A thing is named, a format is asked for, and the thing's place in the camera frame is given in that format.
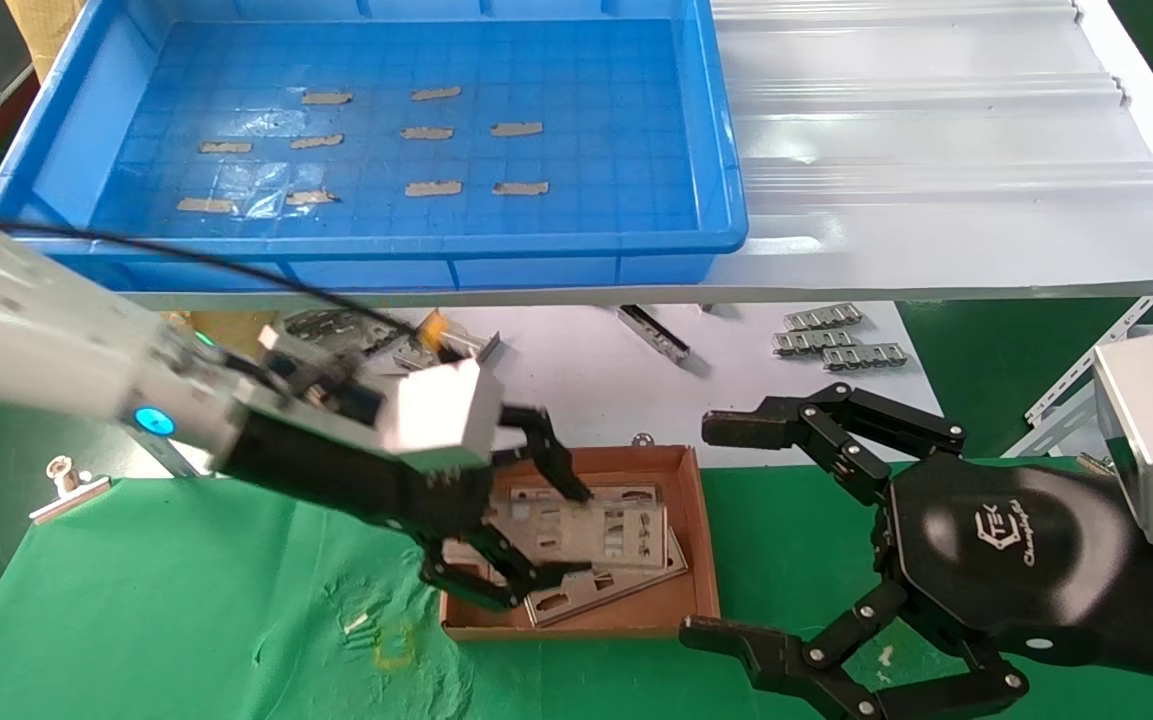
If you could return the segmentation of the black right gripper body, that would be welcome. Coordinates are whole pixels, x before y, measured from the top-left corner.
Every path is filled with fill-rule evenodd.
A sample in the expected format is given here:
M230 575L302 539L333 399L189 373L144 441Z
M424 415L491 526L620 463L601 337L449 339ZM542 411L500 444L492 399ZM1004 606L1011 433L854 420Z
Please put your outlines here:
M892 478L882 515L883 573L909 597L900 618L934 647L1105 662L1115 587L1140 543L1115 480L934 455Z

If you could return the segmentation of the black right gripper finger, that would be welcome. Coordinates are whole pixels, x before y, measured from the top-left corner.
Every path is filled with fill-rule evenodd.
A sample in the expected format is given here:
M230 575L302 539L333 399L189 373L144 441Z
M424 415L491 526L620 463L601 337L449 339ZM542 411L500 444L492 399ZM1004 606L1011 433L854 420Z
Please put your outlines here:
M892 470L860 438L924 460L959 456L965 430L867 389L836 383L806 397L768 396L753 411L709 411L701 438L710 447L782 450L799 447L864 507L882 505Z
M1028 693L1028 678L989 642L957 638L964 673L869 691L845 663L865 643L910 609L909 591L883 582L809 642L799 635L724 618L686 616L678 639L689 650L739 660L756 691L808 703L823 719L977 719L1010 708Z

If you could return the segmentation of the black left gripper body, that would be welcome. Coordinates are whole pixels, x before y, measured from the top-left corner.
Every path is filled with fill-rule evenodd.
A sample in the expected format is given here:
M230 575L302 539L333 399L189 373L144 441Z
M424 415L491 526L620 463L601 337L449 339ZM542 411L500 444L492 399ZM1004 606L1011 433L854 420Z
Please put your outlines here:
M248 410L220 471L269 492L316 503L360 522L401 530L419 543L483 527L500 468L529 457L504 448L480 468L412 468L367 445L370 427L323 410Z

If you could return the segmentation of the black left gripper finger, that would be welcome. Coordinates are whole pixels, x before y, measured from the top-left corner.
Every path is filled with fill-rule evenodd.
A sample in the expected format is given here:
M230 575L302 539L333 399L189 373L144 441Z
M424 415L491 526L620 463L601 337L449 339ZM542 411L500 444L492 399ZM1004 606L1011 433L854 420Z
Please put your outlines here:
M449 541L445 537L420 537L420 550L424 553L420 577L431 587L460 597L481 609L517 609L532 592L557 588L568 575L593 570L589 561L534 562L493 527L470 528L455 539L483 558L489 568L485 577L455 567L445 555Z
M543 407L504 405L500 408L498 427L523 433L526 445L517 448L517 462L530 460L550 487L563 498L576 503L588 503L593 493L576 477L571 452L562 445L553 430L552 420Z

